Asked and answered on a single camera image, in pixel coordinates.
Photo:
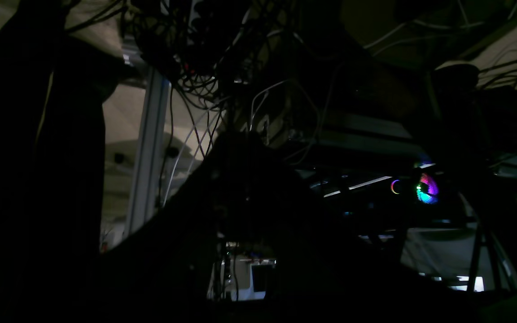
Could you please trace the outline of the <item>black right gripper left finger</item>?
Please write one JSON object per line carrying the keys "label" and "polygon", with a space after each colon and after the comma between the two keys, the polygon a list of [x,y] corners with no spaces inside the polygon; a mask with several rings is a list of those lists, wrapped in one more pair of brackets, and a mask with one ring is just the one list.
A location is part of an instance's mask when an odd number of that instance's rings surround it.
{"label": "black right gripper left finger", "polygon": [[145,225],[96,262],[85,323],[202,321],[220,243],[259,239],[258,135],[220,135]]}

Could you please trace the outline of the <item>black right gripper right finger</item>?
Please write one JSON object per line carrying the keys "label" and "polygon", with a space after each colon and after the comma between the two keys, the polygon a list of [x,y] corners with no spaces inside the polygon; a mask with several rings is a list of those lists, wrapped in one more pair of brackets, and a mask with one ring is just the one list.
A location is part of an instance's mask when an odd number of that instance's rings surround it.
{"label": "black right gripper right finger", "polygon": [[467,296],[373,249],[277,153],[258,149],[265,239],[278,262],[278,323],[479,321]]}

